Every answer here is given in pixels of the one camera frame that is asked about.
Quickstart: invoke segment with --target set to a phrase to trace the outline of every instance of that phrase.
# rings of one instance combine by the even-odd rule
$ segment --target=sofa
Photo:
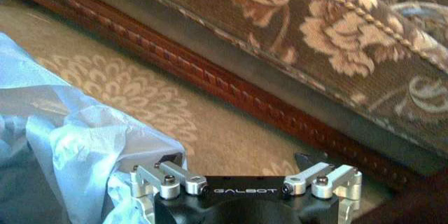
[[[448,0],[33,0],[402,190],[446,167]]]

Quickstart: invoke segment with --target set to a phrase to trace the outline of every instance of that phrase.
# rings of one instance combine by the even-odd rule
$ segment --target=silver clamp
[[[142,187],[148,182],[158,191],[160,197],[164,199],[173,199],[180,194],[178,179],[173,175],[165,175],[153,167],[142,168],[137,166],[136,180]]]
[[[341,165],[326,176],[317,176],[312,182],[312,194],[329,199],[333,193],[341,198],[338,224],[352,222],[353,211],[360,208],[362,173],[352,166]]]
[[[306,187],[317,176],[325,175],[330,172],[330,165],[320,162],[301,173],[289,175],[284,180],[282,191],[289,195],[301,195],[306,192]]]
[[[202,175],[189,173],[170,161],[160,163],[160,169],[180,180],[185,192],[190,195],[201,195],[206,186],[206,178]]]
[[[146,224],[154,223],[153,204],[150,201],[153,187],[145,182],[140,181],[136,174],[137,166],[133,167],[130,172],[130,195],[133,201],[133,208],[141,213],[142,221]]]
[[[341,197],[338,204],[338,224],[352,222],[353,211],[360,208],[362,173],[352,166],[341,165],[332,171],[332,165],[320,162],[301,173],[285,177],[282,193],[301,195],[312,185],[312,194],[329,199],[333,193]]]

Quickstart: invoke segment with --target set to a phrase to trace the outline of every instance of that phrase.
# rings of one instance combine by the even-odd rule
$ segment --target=bolt
[[[166,176],[165,176],[164,182],[165,182],[166,184],[172,184],[174,181],[176,181],[176,178],[174,178],[173,175],[166,175]]]
[[[326,186],[328,185],[328,177],[322,176],[322,175],[317,176],[316,184],[321,185],[321,186]]]
[[[290,192],[292,192],[292,186],[289,184],[282,184],[281,192],[282,192],[284,195],[289,195]]]
[[[209,191],[209,186],[208,185],[204,185],[200,189],[198,189],[198,195],[206,195],[208,194],[208,191]]]

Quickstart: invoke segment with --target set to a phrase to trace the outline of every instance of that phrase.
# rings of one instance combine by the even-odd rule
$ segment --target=beige patterned carpet
[[[0,31],[88,95],[174,137],[186,148],[193,172],[293,174],[293,154],[316,153],[34,3],[0,0]],[[364,181],[360,213],[390,198],[386,188]]]

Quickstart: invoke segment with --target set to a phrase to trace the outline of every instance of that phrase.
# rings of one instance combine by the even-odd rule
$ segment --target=white plastic bag
[[[128,172],[173,153],[185,153],[177,141],[84,95],[0,33],[0,223],[137,223]]]

